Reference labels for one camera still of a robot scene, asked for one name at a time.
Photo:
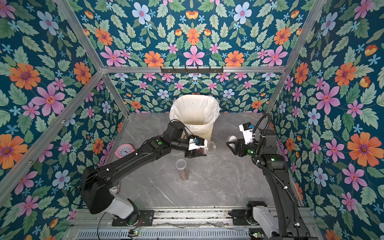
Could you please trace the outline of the white jar lid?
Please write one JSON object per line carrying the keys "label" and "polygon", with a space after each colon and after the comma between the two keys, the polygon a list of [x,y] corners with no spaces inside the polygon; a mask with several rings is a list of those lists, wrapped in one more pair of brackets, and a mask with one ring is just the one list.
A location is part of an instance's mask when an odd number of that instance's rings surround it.
{"label": "white jar lid", "polygon": [[230,144],[230,145],[234,145],[236,142],[237,142],[237,137],[236,136],[230,136],[230,137],[228,137],[228,143]]}

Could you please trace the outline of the clear jar with flower tea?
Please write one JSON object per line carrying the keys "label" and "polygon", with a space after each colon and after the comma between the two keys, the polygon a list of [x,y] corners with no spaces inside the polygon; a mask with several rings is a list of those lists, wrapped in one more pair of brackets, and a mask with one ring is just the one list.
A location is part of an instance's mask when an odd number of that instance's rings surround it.
{"label": "clear jar with flower tea", "polygon": [[197,149],[199,154],[209,156],[215,154],[217,151],[217,146],[213,141],[208,141],[207,145],[204,148]]}

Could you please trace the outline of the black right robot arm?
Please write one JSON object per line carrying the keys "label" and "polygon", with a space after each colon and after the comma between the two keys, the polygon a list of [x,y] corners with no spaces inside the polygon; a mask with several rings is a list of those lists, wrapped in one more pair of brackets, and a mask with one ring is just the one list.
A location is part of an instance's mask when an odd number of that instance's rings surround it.
{"label": "black right robot arm", "polygon": [[253,240],[316,240],[299,211],[285,157],[279,152],[277,134],[270,129],[272,115],[264,114],[256,124],[240,124],[243,138],[228,138],[226,145],[238,157],[249,156],[253,164],[262,170],[272,192],[276,214],[267,204],[250,201],[243,212],[231,211],[233,218],[247,220],[257,225],[259,231],[250,234]]}

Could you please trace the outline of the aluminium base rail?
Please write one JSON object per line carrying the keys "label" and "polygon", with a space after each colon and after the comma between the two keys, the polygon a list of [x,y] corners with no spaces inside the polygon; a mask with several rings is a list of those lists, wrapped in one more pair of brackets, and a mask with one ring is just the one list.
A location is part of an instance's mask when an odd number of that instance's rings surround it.
{"label": "aluminium base rail", "polygon": [[65,240],[266,240],[279,233],[274,206],[144,208],[131,220],[80,210]]}

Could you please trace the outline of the white plastic bin liner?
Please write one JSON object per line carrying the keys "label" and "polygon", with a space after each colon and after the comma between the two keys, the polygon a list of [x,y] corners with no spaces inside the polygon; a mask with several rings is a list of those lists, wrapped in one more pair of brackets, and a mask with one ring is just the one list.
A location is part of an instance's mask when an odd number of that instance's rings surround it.
{"label": "white plastic bin liner", "polygon": [[184,95],[171,106],[170,120],[214,122],[219,118],[220,105],[216,98],[205,95]]}

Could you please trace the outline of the black hook rail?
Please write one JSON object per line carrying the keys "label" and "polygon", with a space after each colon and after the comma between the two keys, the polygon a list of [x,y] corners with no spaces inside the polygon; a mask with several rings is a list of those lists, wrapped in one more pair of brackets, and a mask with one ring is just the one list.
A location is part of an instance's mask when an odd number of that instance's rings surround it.
{"label": "black hook rail", "polygon": [[223,67],[160,67],[162,74],[222,74]]}

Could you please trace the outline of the open clear jar with tea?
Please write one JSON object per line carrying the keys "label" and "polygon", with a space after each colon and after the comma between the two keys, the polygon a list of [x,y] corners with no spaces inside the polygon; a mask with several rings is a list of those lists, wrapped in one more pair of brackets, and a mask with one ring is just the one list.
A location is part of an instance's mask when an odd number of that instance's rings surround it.
{"label": "open clear jar with tea", "polygon": [[176,161],[176,168],[179,171],[179,177],[182,181],[189,179],[189,170],[187,168],[187,162],[184,159],[179,159]]}

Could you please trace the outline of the cream ribbed trash bin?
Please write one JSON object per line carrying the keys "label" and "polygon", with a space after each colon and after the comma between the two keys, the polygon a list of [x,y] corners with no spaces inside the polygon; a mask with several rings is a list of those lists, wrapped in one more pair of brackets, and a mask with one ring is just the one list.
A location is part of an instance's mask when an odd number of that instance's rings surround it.
{"label": "cream ribbed trash bin", "polygon": [[214,122],[185,121],[183,124],[188,128],[188,133],[199,136],[207,141],[211,140]]}

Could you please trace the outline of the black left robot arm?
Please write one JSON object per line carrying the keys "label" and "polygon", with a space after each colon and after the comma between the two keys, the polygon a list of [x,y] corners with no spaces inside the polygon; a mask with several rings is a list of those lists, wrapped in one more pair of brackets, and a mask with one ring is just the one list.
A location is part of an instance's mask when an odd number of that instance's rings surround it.
{"label": "black left robot arm", "polygon": [[131,200],[124,200],[110,191],[121,179],[173,150],[184,152],[186,158],[205,156],[208,140],[188,134],[186,126],[170,121],[163,134],[146,140],[138,149],[119,160],[98,168],[87,167],[82,174],[80,195],[92,215],[109,213],[120,219],[129,219],[138,213]]}

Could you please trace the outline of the pink alarm clock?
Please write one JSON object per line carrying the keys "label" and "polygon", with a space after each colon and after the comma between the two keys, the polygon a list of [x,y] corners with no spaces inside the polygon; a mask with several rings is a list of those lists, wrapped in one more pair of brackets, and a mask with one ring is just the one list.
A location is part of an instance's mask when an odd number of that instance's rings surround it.
{"label": "pink alarm clock", "polygon": [[122,144],[115,151],[115,155],[118,158],[123,158],[135,151],[134,147],[131,144]]}

